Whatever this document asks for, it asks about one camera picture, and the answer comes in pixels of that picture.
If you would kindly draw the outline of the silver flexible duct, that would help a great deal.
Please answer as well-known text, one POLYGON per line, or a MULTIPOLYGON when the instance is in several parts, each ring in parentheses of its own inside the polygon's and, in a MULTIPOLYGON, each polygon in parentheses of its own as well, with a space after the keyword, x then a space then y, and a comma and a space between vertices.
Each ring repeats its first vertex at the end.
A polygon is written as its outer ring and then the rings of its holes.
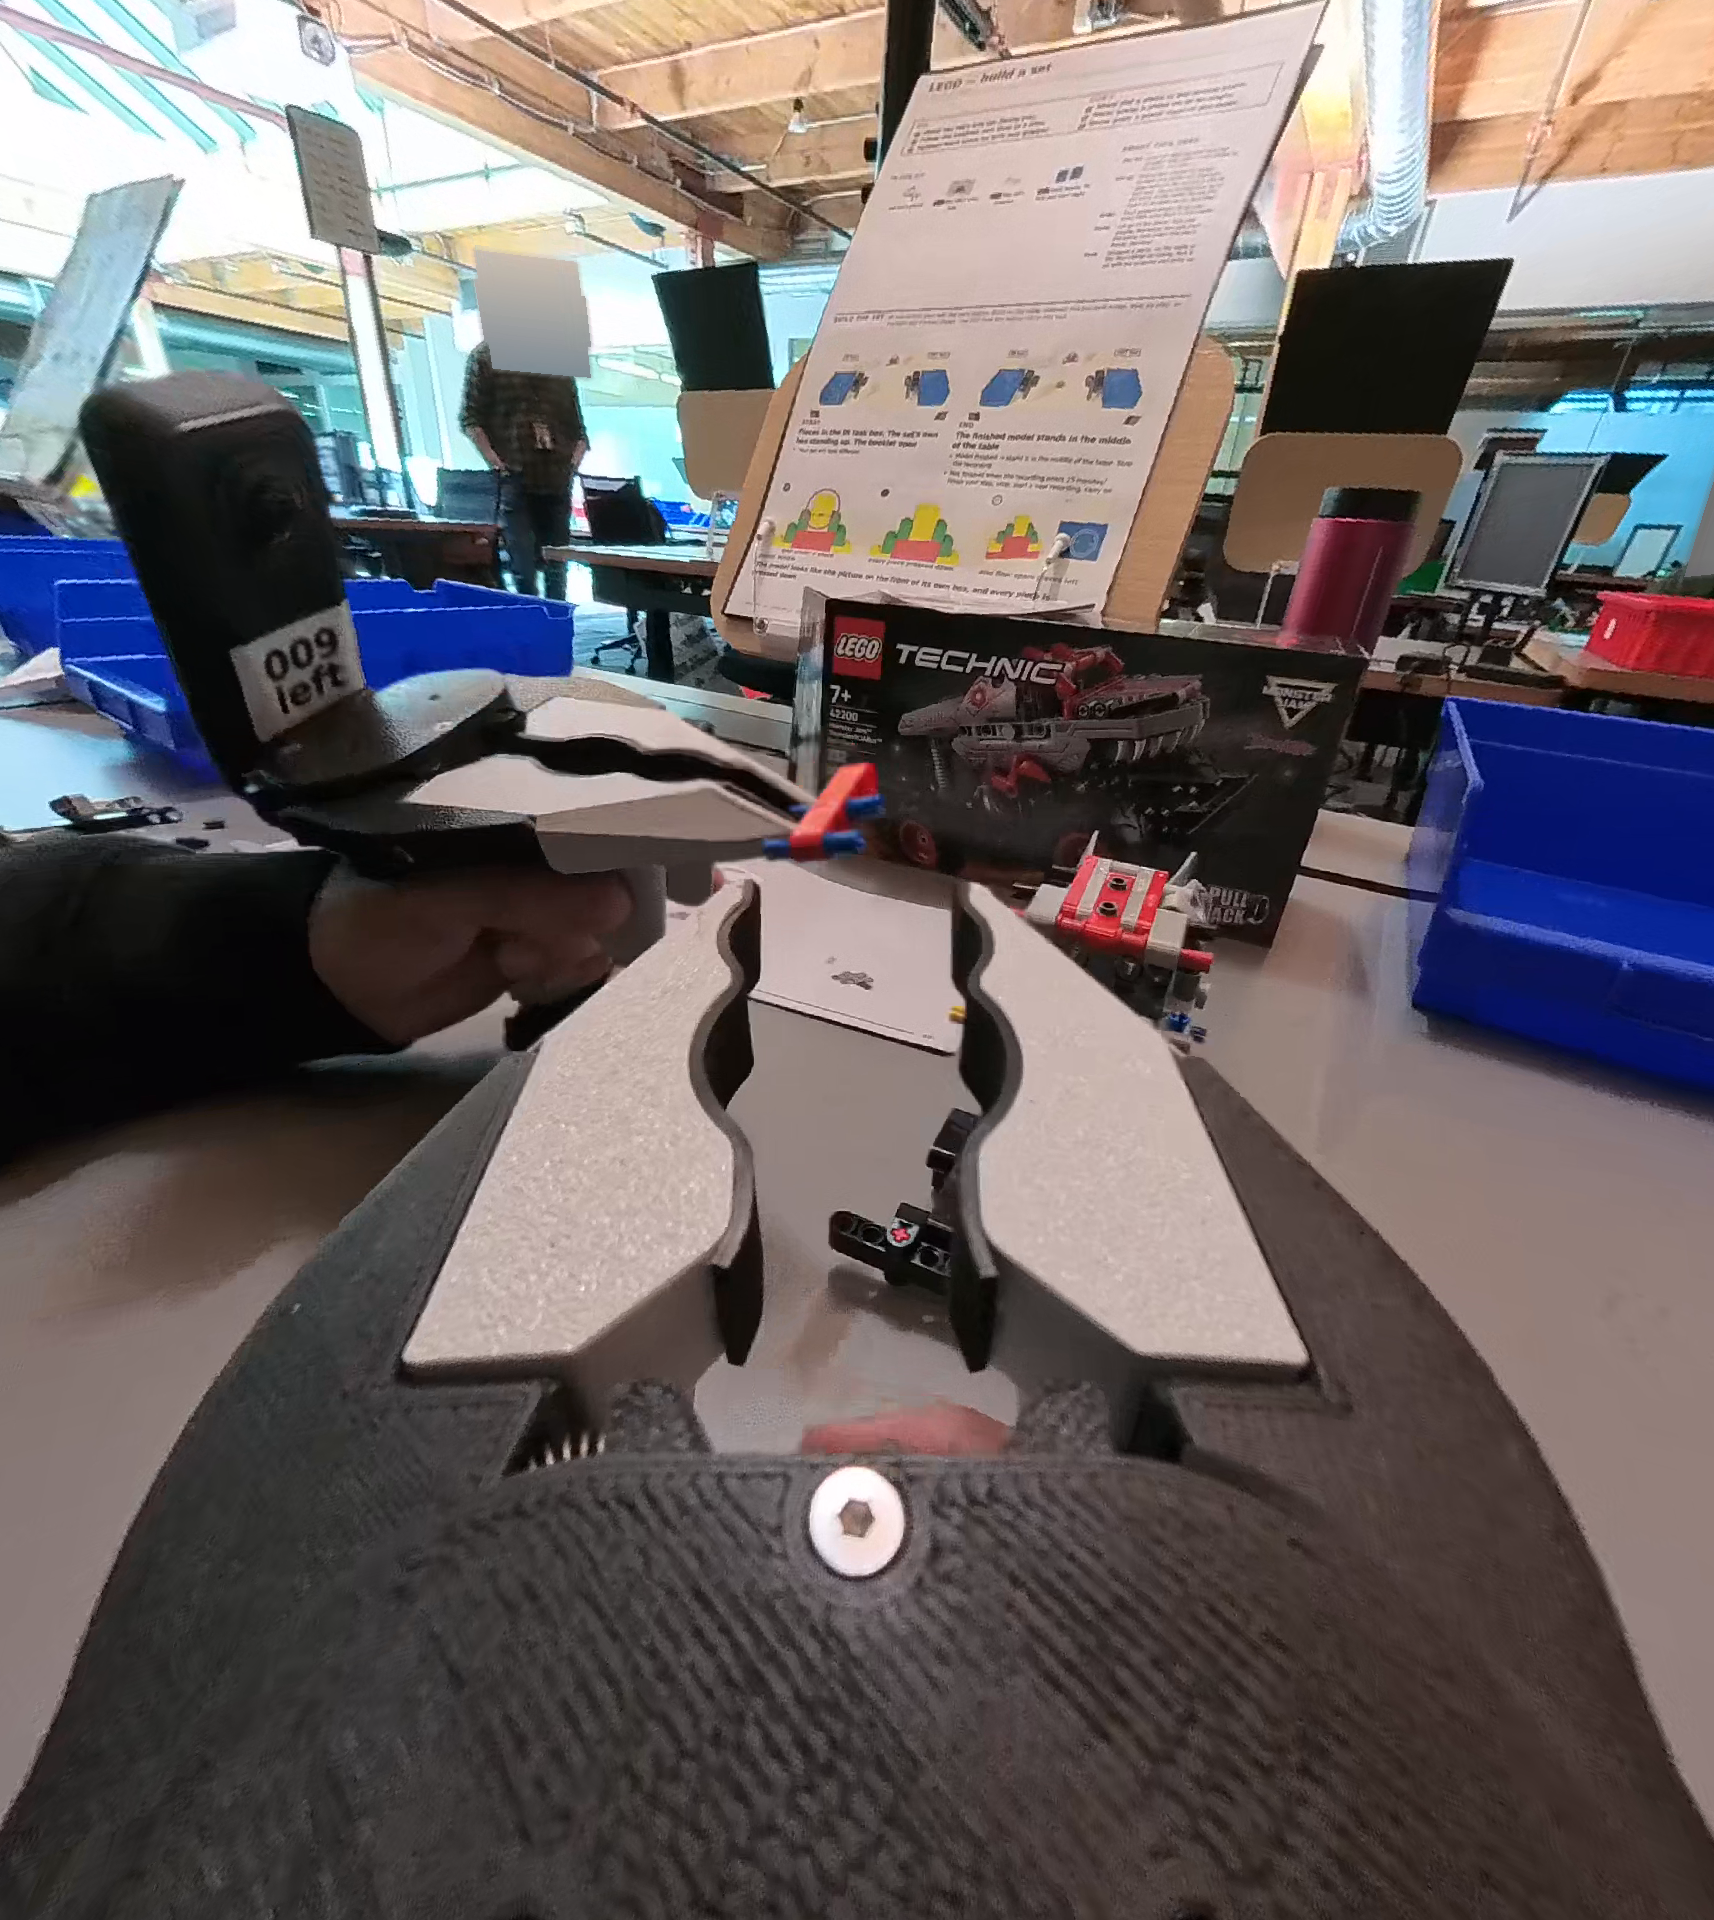
POLYGON ((1412 235, 1430 200, 1430 84, 1440 4, 1364 4, 1367 190, 1337 253, 1367 253, 1412 235))

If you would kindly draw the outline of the grey desk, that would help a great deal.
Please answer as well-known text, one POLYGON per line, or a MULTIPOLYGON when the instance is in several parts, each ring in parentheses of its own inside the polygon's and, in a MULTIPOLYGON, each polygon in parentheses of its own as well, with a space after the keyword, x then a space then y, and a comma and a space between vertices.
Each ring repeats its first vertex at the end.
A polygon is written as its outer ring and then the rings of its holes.
MULTIPOLYGON (((1527 1423, 1714 1826, 1714 1099, 1427 1023, 1406 829, 1328 819, 1199 1051, 1430 1285, 1527 1423)), ((0 1171, 0 1815, 151 1477, 256 1317, 502 1061, 382 1064, 0 1171)))

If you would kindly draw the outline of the person's left forearm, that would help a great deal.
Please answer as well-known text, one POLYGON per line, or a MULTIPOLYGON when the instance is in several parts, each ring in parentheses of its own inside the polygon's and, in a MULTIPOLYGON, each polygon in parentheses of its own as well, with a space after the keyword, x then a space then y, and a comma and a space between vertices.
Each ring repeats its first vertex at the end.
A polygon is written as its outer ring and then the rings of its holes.
POLYGON ((100 1124, 388 1051, 318 976, 321 851, 0 834, 0 1167, 100 1124))

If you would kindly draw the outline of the instruction poster on board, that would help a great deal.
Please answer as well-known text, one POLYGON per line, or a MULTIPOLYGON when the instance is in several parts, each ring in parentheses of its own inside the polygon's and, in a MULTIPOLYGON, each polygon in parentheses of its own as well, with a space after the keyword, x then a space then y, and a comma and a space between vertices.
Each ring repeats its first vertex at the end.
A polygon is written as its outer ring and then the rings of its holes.
MULTIPOLYGON (((795 361, 769 400, 742 485, 742 503, 727 538, 710 592, 710 616, 727 644, 769 659, 793 659, 795 635, 773 630, 766 616, 731 616, 730 592, 761 550, 755 523, 769 503, 779 446, 805 388, 805 372, 808 364, 795 361)), ((1232 399, 1235 364, 1229 350, 1206 331, 1184 372, 1178 404, 1163 428, 1163 443, 1146 492, 1139 500, 1131 538, 1122 546, 1110 592, 1094 616, 1096 623, 1140 635, 1154 631, 1181 564, 1184 541, 1189 538, 1214 457, 1224 436, 1232 399)))

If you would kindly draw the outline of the white instruction booklet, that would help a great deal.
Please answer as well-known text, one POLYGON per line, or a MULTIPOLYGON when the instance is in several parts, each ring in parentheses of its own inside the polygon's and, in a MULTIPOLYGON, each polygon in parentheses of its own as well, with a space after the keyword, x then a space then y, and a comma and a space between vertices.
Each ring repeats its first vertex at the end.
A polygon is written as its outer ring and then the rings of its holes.
POLYGON ((901 898, 858 858, 698 862, 669 869, 669 919, 684 922, 738 876, 758 888, 752 1000, 901 1046, 957 1051, 964 997, 947 888, 901 898))

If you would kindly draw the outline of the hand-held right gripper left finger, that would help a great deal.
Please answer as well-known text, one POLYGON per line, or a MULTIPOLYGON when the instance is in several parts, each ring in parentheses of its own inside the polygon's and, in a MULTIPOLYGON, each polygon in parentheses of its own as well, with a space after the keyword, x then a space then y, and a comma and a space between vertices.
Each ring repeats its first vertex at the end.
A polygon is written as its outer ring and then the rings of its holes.
POLYGON ((727 879, 532 1051, 400 1350, 413 1381, 702 1381, 762 1321, 761 891, 727 879))

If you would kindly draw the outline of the plywood and black panel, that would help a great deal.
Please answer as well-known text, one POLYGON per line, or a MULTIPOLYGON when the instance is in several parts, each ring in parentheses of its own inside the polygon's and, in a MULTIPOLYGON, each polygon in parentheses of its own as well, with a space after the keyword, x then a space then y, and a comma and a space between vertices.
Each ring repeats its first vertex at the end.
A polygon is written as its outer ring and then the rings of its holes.
POLYGON ((681 474, 694 496, 738 496, 773 400, 755 261, 659 269, 655 297, 676 361, 681 474))
POLYGON ((1463 452, 1451 436, 1513 261, 1307 269, 1298 278, 1221 556, 1298 567, 1331 489, 1412 492, 1406 567, 1430 550, 1463 452))

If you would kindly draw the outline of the paper sign on pole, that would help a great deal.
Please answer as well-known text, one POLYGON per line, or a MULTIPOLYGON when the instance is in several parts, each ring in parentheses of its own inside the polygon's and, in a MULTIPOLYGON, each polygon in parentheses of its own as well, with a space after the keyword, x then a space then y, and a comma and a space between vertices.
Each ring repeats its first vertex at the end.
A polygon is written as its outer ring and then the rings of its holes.
POLYGON ((357 127, 318 109, 283 107, 308 235, 333 251, 364 427, 388 507, 416 516, 389 333, 377 283, 384 236, 377 226, 364 148, 357 127))

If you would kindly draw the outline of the black toy set box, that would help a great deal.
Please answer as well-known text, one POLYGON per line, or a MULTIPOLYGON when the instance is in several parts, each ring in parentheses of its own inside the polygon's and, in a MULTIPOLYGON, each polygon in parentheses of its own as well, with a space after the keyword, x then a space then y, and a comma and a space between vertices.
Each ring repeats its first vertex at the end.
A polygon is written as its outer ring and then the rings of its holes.
POLYGON ((1196 861, 1206 925, 1275 947, 1367 674, 1277 630, 1135 635, 808 591, 793 779, 876 774, 883 858, 1040 881, 1086 844, 1196 861))

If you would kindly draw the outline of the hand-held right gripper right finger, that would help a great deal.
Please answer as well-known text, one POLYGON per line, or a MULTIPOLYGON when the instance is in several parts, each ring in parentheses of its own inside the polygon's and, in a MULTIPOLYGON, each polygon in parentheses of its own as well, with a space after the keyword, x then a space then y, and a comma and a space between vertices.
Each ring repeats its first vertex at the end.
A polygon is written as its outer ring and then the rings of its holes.
POLYGON ((1184 1054, 986 886, 955 893, 960 1080, 951 1332, 1103 1356, 1120 1382, 1302 1381, 1312 1353, 1184 1054))

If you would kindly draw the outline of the maroon bottle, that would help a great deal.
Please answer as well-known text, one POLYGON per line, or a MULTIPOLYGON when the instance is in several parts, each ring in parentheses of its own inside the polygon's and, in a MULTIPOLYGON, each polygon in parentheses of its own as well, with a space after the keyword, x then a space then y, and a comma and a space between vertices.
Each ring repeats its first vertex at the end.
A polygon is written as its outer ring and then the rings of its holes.
POLYGON ((1401 486, 1325 489, 1277 645, 1370 656, 1409 570, 1419 503, 1419 492, 1401 486))

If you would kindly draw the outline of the grey red toy brick vehicle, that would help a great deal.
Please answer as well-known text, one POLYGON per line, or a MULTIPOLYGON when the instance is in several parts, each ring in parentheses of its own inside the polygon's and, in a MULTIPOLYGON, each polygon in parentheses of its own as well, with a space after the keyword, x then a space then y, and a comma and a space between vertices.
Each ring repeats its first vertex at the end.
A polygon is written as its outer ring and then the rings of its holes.
MULTIPOLYGON (((1078 862, 1054 865, 1021 907, 1081 972, 1104 984, 1185 1054, 1206 1041, 1214 926, 1195 876, 1103 854, 1092 838, 1078 862)), ((951 1111, 928 1153, 930 1203, 901 1203, 884 1221, 832 1213, 830 1250, 900 1292, 943 1300, 955 1250, 955 1167, 979 1117, 951 1111)))

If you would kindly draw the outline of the blue storage bin white tag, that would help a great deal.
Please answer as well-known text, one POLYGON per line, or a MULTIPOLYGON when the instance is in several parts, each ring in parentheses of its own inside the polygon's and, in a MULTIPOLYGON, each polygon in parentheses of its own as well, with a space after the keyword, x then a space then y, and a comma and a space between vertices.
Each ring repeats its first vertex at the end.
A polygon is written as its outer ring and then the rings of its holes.
MULTIPOLYGON (((574 603, 448 580, 349 580, 345 599, 374 687, 463 669, 555 680, 576 666, 574 603)), ((30 655, 52 649, 73 698, 130 742, 218 776, 119 541, 0 538, 0 627, 30 655)))

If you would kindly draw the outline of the person's left hand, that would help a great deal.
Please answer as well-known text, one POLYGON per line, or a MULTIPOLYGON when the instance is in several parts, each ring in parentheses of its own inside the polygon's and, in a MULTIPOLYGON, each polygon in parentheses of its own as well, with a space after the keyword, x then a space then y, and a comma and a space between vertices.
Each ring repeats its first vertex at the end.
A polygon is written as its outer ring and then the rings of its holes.
POLYGON ((633 912, 619 876, 487 869, 382 881, 336 870, 307 940, 339 1008, 406 1046, 503 1000, 545 1008, 601 984, 633 912))

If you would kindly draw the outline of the red toy beam blue pins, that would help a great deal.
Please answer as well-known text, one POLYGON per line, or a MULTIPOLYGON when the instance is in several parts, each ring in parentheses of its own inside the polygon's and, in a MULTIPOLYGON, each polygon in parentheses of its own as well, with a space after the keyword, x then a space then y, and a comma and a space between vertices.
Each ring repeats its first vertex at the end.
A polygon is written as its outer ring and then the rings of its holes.
POLYGON ((869 849, 869 829, 884 819, 876 765, 869 759, 837 769, 815 799, 793 804, 793 827, 762 840, 773 862, 825 862, 869 849))

